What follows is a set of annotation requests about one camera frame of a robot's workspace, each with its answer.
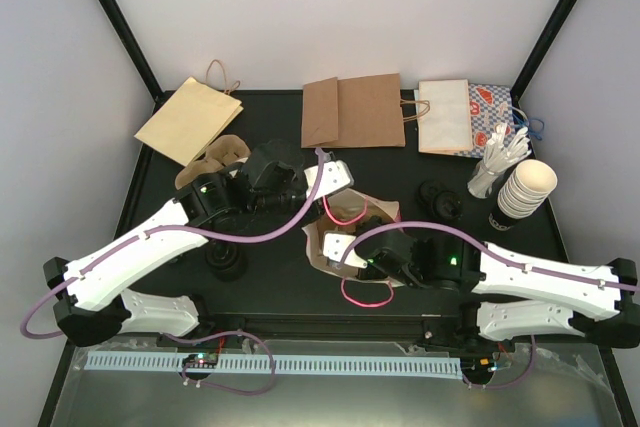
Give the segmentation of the cake print paper bag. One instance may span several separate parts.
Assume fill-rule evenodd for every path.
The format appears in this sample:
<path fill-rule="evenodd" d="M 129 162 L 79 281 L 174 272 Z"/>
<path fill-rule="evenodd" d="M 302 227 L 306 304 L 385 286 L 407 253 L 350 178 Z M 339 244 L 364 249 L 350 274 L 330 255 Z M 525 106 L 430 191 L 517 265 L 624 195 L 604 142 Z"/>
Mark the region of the cake print paper bag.
<path fill-rule="evenodd" d="M 364 223 L 378 217 L 384 223 L 401 219 L 397 201 L 380 200 L 354 189 L 346 189 L 321 202 L 320 217 L 303 228 L 306 235 L 306 256 L 310 265 L 340 280 L 340 292 L 345 301 L 364 309 L 379 309 L 390 304 L 400 283 L 383 274 L 366 279 L 373 267 L 356 251 L 346 248 L 356 239 Z M 387 291 L 386 299 L 362 302 L 349 295 L 349 283 L 381 285 Z"/>

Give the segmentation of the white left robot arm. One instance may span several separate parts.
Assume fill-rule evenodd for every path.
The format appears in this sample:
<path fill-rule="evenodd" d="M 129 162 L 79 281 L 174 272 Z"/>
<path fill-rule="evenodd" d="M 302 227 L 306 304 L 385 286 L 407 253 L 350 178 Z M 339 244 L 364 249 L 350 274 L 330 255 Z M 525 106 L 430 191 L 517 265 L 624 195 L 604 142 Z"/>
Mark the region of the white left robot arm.
<path fill-rule="evenodd" d="M 214 172 L 199 172 L 139 226 L 80 259 L 54 257 L 43 267 L 56 335 L 92 346 L 118 334 L 159 333 L 207 344 L 215 323 L 197 293 L 143 294 L 132 286 L 205 245 L 221 248 L 220 275 L 243 264 L 241 244 L 275 240 L 316 217 L 338 167 L 322 149 L 304 168 L 275 142 Z"/>

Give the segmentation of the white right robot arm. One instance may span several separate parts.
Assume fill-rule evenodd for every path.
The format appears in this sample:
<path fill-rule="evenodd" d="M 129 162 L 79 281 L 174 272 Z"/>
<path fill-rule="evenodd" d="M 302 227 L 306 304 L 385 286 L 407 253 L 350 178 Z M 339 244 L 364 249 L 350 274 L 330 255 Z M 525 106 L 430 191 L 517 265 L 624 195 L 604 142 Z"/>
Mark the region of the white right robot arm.
<path fill-rule="evenodd" d="M 448 289 L 478 297 L 462 306 L 457 343 L 479 349 L 487 341 L 564 336 L 600 347 L 639 344 L 635 265 L 575 266 L 480 242 L 436 225 L 419 239 L 404 228 L 369 230 L 355 248 L 368 264 L 417 289 Z"/>

